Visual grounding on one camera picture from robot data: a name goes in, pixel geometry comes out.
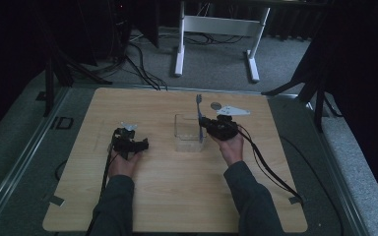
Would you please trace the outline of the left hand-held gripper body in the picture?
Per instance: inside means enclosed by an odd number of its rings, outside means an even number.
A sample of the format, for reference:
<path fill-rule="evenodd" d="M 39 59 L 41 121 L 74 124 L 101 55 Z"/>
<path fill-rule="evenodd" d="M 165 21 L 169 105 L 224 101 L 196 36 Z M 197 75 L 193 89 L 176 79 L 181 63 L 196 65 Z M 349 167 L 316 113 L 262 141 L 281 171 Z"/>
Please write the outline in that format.
<path fill-rule="evenodd" d="M 113 132 L 111 147 L 121 154 L 138 152 L 140 150 L 139 144 L 134 141 L 136 128 L 135 124 L 121 122 L 120 127 Z"/>

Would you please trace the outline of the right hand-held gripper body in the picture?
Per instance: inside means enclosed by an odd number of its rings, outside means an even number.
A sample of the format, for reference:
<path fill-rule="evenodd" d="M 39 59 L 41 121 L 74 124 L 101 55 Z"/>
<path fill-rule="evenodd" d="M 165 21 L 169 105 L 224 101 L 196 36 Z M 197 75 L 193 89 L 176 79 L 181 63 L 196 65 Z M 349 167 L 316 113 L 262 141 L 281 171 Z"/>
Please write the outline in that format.
<path fill-rule="evenodd" d="M 209 134 L 221 141 L 226 141 L 232 139 L 238 134 L 238 125 L 232 120 L 232 117 L 249 115 L 250 111 L 226 105 L 219 109 L 217 114 L 217 118 L 212 119 L 208 125 L 212 128 L 212 131 Z"/>

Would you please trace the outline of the blue toothbrush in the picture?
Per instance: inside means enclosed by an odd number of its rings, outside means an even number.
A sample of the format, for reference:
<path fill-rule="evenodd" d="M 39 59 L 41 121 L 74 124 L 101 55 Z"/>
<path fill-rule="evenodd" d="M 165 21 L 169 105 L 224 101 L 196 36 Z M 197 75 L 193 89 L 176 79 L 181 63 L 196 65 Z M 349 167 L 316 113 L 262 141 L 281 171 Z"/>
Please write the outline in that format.
<path fill-rule="evenodd" d="M 197 115 L 198 115 L 198 125 L 199 125 L 199 143 L 201 144 L 204 139 L 204 133 L 203 133 L 203 127 L 201 125 L 201 121 L 203 118 L 203 115 L 201 113 L 200 104 L 202 102 L 202 95 L 197 94 L 196 95 L 196 105 L 197 105 Z"/>

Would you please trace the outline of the clear plastic box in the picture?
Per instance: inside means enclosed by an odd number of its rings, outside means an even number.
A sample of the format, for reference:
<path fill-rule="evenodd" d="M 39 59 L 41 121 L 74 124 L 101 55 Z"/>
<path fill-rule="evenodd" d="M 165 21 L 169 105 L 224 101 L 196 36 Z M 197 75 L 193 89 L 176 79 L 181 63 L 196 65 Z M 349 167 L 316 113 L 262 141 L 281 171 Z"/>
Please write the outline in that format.
<path fill-rule="evenodd" d="M 205 129 L 199 126 L 198 116 L 176 114 L 174 116 L 175 150 L 200 152 L 206 142 Z"/>

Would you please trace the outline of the person's right hand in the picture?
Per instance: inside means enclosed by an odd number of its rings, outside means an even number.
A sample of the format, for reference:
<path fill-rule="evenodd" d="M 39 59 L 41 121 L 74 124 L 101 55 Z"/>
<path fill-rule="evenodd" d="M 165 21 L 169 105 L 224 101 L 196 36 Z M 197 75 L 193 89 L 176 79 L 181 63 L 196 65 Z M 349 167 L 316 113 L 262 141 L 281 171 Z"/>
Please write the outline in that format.
<path fill-rule="evenodd" d="M 227 166 L 243 160 L 244 140 L 240 134 L 226 141 L 221 141 L 215 137 L 213 137 L 213 140 L 218 144 Z"/>

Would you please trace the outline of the person's left hand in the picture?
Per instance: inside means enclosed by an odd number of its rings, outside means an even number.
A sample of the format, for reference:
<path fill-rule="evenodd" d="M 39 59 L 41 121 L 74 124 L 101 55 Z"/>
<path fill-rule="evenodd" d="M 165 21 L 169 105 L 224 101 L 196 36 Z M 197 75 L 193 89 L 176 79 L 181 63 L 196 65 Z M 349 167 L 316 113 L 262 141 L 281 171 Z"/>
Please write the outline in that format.
<path fill-rule="evenodd" d="M 132 177 L 141 157 L 142 153 L 137 152 L 125 159 L 117 151 L 113 150 L 110 154 L 108 177 L 111 178 L 117 175 Z"/>

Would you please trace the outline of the black tripod stand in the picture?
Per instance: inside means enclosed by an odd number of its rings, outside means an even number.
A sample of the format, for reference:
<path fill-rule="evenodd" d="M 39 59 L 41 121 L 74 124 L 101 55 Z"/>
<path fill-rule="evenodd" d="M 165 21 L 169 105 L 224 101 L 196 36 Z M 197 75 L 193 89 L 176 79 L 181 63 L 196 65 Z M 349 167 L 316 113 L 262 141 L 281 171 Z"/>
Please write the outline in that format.
<path fill-rule="evenodd" d="M 49 30 L 44 29 L 42 33 L 50 52 L 49 59 L 45 66 L 45 117 L 50 114 L 54 107 L 54 78 L 57 78 L 63 87 L 70 87 L 73 84 L 73 77 L 68 69 L 69 66 L 72 66 L 74 69 L 78 70 L 80 74 L 98 84 L 111 85 L 111 82 L 97 76 L 62 52 Z"/>
<path fill-rule="evenodd" d="M 298 99 L 300 102 L 309 102 L 313 96 L 316 96 L 314 124 L 317 130 L 322 133 L 323 106 L 324 102 L 327 100 L 325 96 L 327 78 L 328 66 L 326 64 L 322 63 L 316 66 L 300 64 L 288 83 L 278 88 L 264 91 L 263 95 L 275 96 L 299 84 L 303 84 L 303 88 L 298 94 Z"/>

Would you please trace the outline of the dark computer tower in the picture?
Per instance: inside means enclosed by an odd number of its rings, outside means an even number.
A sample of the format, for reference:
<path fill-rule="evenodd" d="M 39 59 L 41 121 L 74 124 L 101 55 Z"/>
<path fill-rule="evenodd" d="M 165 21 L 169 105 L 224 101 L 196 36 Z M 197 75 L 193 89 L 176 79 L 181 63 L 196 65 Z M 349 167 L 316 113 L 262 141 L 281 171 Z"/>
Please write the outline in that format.
<path fill-rule="evenodd" d="M 89 33 L 96 59 L 122 61 L 130 35 L 126 0 L 90 0 Z"/>

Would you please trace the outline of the white metal table frame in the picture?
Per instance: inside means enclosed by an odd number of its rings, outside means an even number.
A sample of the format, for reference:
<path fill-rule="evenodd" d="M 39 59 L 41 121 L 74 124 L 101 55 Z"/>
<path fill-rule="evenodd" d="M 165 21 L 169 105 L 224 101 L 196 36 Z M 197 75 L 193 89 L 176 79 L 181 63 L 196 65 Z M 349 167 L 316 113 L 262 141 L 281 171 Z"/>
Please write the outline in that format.
<path fill-rule="evenodd" d="M 258 21 L 250 21 L 187 15 L 185 13 L 185 6 L 185 2 L 182 1 L 180 3 L 179 44 L 174 75 L 180 77 L 183 74 L 185 55 L 184 36 L 186 32 L 246 36 L 254 39 L 251 49 L 246 51 L 246 62 L 250 71 L 251 80 L 254 83 L 258 83 L 260 76 L 255 57 L 271 8 L 265 7 Z"/>

